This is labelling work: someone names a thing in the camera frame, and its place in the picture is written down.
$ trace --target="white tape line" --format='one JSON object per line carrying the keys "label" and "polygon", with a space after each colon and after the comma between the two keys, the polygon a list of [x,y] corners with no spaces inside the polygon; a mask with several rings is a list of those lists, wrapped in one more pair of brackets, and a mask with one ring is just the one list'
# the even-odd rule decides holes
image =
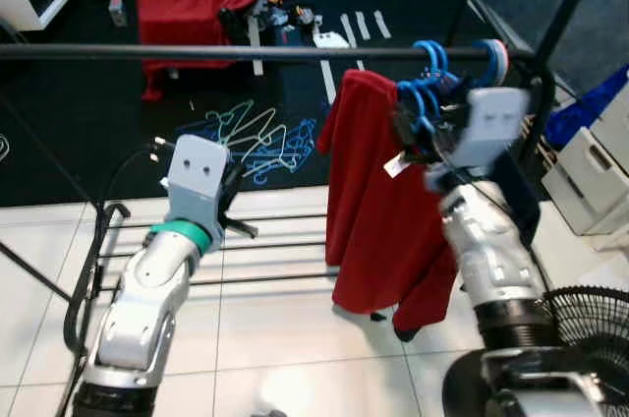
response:
{"label": "white tape line", "polygon": [[365,14],[361,11],[356,11],[356,22],[358,23],[358,30],[361,31],[361,37],[363,40],[369,40],[370,31],[367,30],[367,24],[365,24]]}
{"label": "white tape line", "polygon": [[[350,18],[347,17],[347,14],[341,14],[341,25],[347,35],[347,41],[350,43],[350,47],[356,48],[358,46],[356,44],[356,37],[354,36],[354,31],[352,30],[352,25],[350,24]],[[365,65],[362,60],[356,60],[356,66],[358,66],[359,70],[365,71]]]}
{"label": "white tape line", "polygon": [[375,23],[380,29],[380,33],[382,33],[382,36],[384,38],[390,38],[391,32],[389,31],[389,27],[387,27],[386,23],[384,22],[384,16],[382,15],[382,13],[380,11],[375,11],[373,12],[373,17],[375,18]]}
{"label": "white tape line", "polygon": [[[257,29],[257,19],[254,16],[247,17],[247,24],[249,25],[249,40],[252,43],[252,47],[259,47],[259,31]],[[264,70],[262,68],[261,60],[254,60],[254,75],[262,76]]]}
{"label": "white tape line", "polygon": [[327,103],[332,105],[336,98],[336,87],[334,86],[334,78],[332,77],[332,69],[330,62],[321,60],[321,73],[323,74],[323,82],[325,83],[325,92],[327,93]]}

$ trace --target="blue hanger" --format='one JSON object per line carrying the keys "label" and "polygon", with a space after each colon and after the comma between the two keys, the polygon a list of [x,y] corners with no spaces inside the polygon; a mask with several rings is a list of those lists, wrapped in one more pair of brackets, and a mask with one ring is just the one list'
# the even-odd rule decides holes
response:
{"label": "blue hanger", "polygon": [[424,92],[424,94],[426,94],[429,99],[430,99],[430,105],[431,105],[431,109],[432,109],[432,115],[434,117],[439,118],[440,117],[440,111],[439,111],[439,102],[438,100],[436,100],[436,96],[434,95],[434,92],[432,92],[431,88],[428,88],[426,86],[419,86],[418,87],[419,90],[422,90]]}
{"label": "blue hanger", "polygon": [[397,88],[398,90],[409,91],[415,98],[415,101],[417,102],[418,116],[415,122],[411,124],[411,128],[413,129],[413,132],[417,134],[420,132],[421,128],[424,127],[429,132],[434,133],[434,127],[430,123],[429,119],[426,118],[426,111],[424,109],[424,99],[422,98],[422,95],[417,91],[415,86],[413,86],[413,84],[409,83],[408,81],[401,81],[397,84]]}
{"label": "blue hanger", "polygon": [[425,41],[427,43],[430,43],[432,47],[436,50],[436,52],[439,54],[439,57],[441,58],[439,69],[441,70],[441,72],[447,73],[448,72],[448,55],[445,53],[445,49],[441,46],[440,43],[434,40],[425,40]]}
{"label": "blue hanger", "polygon": [[493,86],[498,74],[498,56],[495,53],[495,49],[491,44],[484,40],[477,40],[472,43],[472,46],[477,48],[484,48],[489,55],[489,64],[485,73],[474,81],[474,85],[478,88],[486,88]]}
{"label": "blue hanger", "polygon": [[439,62],[438,62],[438,56],[436,54],[436,51],[434,50],[434,46],[432,45],[432,43],[425,41],[425,40],[418,40],[415,43],[413,43],[413,48],[423,48],[427,54],[429,55],[430,58],[430,74],[431,76],[429,78],[425,78],[424,80],[421,81],[425,81],[426,84],[431,84],[431,83],[436,83],[439,79],[438,76],[433,76],[433,75],[438,75],[439,74]]}

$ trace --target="black floor mat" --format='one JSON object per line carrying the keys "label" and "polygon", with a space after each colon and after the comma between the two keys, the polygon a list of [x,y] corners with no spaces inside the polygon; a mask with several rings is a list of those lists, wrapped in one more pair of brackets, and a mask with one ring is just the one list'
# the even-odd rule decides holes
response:
{"label": "black floor mat", "polygon": [[[299,0],[323,14],[323,29],[344,31],[340,15],[352,21],[359,46],[409,46],[417,39],[443,40],[456,0]],[[130,25],[112,26],[108,0],[71,0],[44,32],[31,33],[31,41],[73,43],[137,43],[134,0],[124,0]],[[380,10],[392,38],[384,39],[373,19]],[[362,40],[355,12],[365,13],[372,38]],[[486,26],[467,12],[460,27],[464,43],[490,35]],[[333,62],[336,84],[355,62]],[[366,61],[368,69],[393,79],[412,78],[423,66],[416,62]],[[483,64],[453,63],[456,72],[480,72]],[[4,87],[12,103],[28,118],[40,137],[57,153],[87,191],[96,196],[115,162],[154,135],[169,139],[184,131],[198,130],[199,122],[218,115],[237,116],[248,109],[244,122],[274,109],[268,127],[284,124],[287,146],[295,152],[293,164],[264,166],[244,183],[244,189],[277,189],[326,184],[327,160],[312,150],[309,136],[316,137],[323,124],[327,102],[317,62],[265,64],[264,77],[255,78],[251,63],[239,63],[224,71],[182,72],[170,82],[164,100],[142,103],[143,74],[140,62],[37,61],[30,62]],[[240,105],[248,100],[253,104]],[[201,127],[202,130],[213,130]],[[16,122],[0,107],[0,134],[10,145],[0,160],[0,206],[78,201],[70,184],[35,148]],[[277,144],[258,149],[249,160],[260,168],[274,156]],[[234,151],[244,152],[240,146]],[[138,160],[113,190],[115,198],[162,196],[157,181],[164,175],[166,160]]]}

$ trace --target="white floor tile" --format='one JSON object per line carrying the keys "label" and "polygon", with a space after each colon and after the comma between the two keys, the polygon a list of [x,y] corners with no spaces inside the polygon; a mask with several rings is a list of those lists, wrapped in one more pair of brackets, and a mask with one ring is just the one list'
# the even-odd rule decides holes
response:
{"label": "white floor tile", "polygon": [[211,417],[213,398],[214,373],[167,376],[157,391],[153,417]]}
{"label": "white floor tile", "polygon": [[[75,230],[75,222],[1,227],[0,240],[56,280]],[[0,257],[0,304],[5,308],[0,333],[0,386],[15,386],[27,364],[51,292]]]}
{"label": "white floor tile", "polygon": [[216,375],[215,417],[418,416],[404,358],[377,358]]}
{"label": "white floor tile", "polygon": [[11,414],[9,414],[10,417],[50,417],[55,415],[64,388],[64,385],[20,387]]}
{"label": "white floor tile", "polygon": [[229,213],[238,218],[325,213],[327,186],[238,193]]}
{"label": "white floor tile", "polygon": [[218,369],[402,352],[388,321],[333,309],[332,288],[323,278],[224,285]]}
{"label": "white floor tile", "polygon": [[9,415],[9,409],[13,403],[13,397],[17,392],[16,387],[0,387],[0,415]]}
{"label": "white floor tile", "polygon": [[441,388],[445,374],[454,361],[467,352],[409,355],[409,367],[422,417],[443,417]]}
{"label": "white floor tile", "polygon": [[0,208],[0,226],[77,221],[81,218],[84,206],[84,203],[76,203]]}
{"label": "white floor tile", "polygon": [[460,286],[461,280],[457,278],[450,294],[445,320],[422,328],[412,341],[404,344],[407,353],[473,350],[483,347],[472,304],[468,295],[460,290]]}
{"label": "white floor tile", "polygon": [[311,274],[332,270],[325,264],[325,246],[253,248],[225,252],[226,279]]}
{"label": "white floor tile", "polygon": [[586,237],[575,235],[551,202],[540,203],[542,217],[533,246],[553,287],[579,284],[581,277],[624,257],[619,251],[596,252]]}
{"label": "white floor tile", "polygon": [[[131,212],[131,217],[125,220],[127,223],[144,221],[161,221],[168,213],[168,199],[148,198],[148,199],[128,199],[121,201]],[[87,206],[83,220],[95,220],[96,210],[92,206]]]}
{"label": "white floor tile", "polygon": [[220,286],[199,286],[177,314],[166,374],[213,371],[218,339]]}
{"label": "white floor tile", "polygon": [[[74,291],[79,272],[85,262],[89,245],[93,236],[93,223],[82,222],[77,229],[72,246],[68,252],[66,262],[59,275],[58,284],[68,293]],[[46,311],[44,321],[36,337],[30,354],[23,384],[43,385],[65,383],[72,367],[72,353],[63,341],[63,323],[66,316],[67,303],[58,297],[53,297]],[[97,325],[105,311],[105,305],[94,308],[91,327],[87,338],[91,345],[97,330]]]}

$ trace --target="clothes rack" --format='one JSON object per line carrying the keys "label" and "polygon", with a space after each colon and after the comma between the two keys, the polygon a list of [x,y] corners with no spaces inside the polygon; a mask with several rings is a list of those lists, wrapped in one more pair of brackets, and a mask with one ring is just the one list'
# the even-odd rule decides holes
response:
{"label": "clothes rack", "polygon": [[[487,52],[475,47],[451,47],[446,49],[451,61],[483,61],[487,59]],[[526,71],[524,75],[526,87],[539,87],[537,94],[540,100],[534,104],[538,108],[538,113],[549,111],[554,102],[554,76],[546,67],[536,61],[536,55],[526,50],[510,50],[511,61],[517,61]],[[149,58],[159,59],[222,59],[239,61],[280,61],[280,62],[303,62],[318,64],[320,60],[426,60],[428,55],[422,48],[345,48],[345,49],[325,49],[325,48],[300,48],[300,47],[257,47],[248,46],[140,46],[140,45],[77,45],[77,44],[4,44],[0,45],[0,59],[12,60],[94,60],[94,59],[115,59],[115,60],[142,60]],[[542,132],[541,126],[543,118],[537,117],[534,127],[523,150],[520,152],[520,159],[526,159],[537,144],[537,139]],[[115,258],[128,258],[132,253],[125,254],[102,254],[100,250],[106,237],[106,232],[111,229],[120,228],[146,228],[145,223],[137,225],[110,226],[112,216],[115,211],[119,211],[123,217],[131,215],[124,204],[114,203],[104,208],[104,222],[102,231],[94,231],[89,252],[86,257],[83,269],[77,280],[73,294],[70,297],[68,311],[64,321],[64,340],[67,347],[75,353],[76,357],[81,357],[85,351],[85,321],[89,320],[91,308],[100,292],[114,291],[114,287],[103,287],[102,279],[104,272]],[[298,216],[290,215],[286,218],[312,218],[313,215]],[[283,217],[257,217],[249,220],[282,219]],[[323,245],[323,242],[308,242],[303,244],[287,243],[272,244],[270,247],[288,247],[305,245]],[[238,247],[239,249],[263,248],[264,245],[252,245]],[[233,278],[219,281],[198,281],[192,285],[209,285],[221,283],[258,282],[272,280],[288,280],[315,277],[333,277],[335,271],[327,271],[317,274],[296,274],[283,276],[262,276],[251,278]],[[82,319],[79,321],[79,314],[83,307]]]}
{"label": "clothes rack", "polygon": [[[563,35],[568,24],[570,23],[570,19],[572,18],[572,15],[574,14],[574,11],[577,9],[577,6],[580,2],[581,0],[561,0],[561,3],[559,4],[550,22],[550,25],[548,26],[542,38],[542,42],[535,51],[533,61],[534,67],[546,67],[550,56],[554,52],[557,43],[559,42],[559,39]],[[509,32],[505,30],[500,21],[494,16],[494,13],[486,6],[486,4],[482,0],[458,1],[452,23],[450,24],[450,28],[445,38],[446,45],[450,46],[454,43],[457,30],[459,29],[461,19],[463,18],[463,13],[470,3],[474,5],[478,13],[481,15],[481,18],[489,26],[495,36],[507,43],[510,48],[516,47],[516,45],[513,44]],[[542,88],[541,91],[544,92],[547,91],[547,89]],[[549,92],[541,96],[542,99],[547,99],[549,97]],[[538,110],[538,113],[536,114],[536,119],[534,123],[535,127],[532,129],[531,137],[527,138],[522,149],[520,162],[524,165],[529,165],[532,161],[536,146],[538,144],[538,140],[540,139],[543,128],[545,127],[546,123],[548,122],[548,118],[550,117],[552,106],[553,104],[541,106]]]}

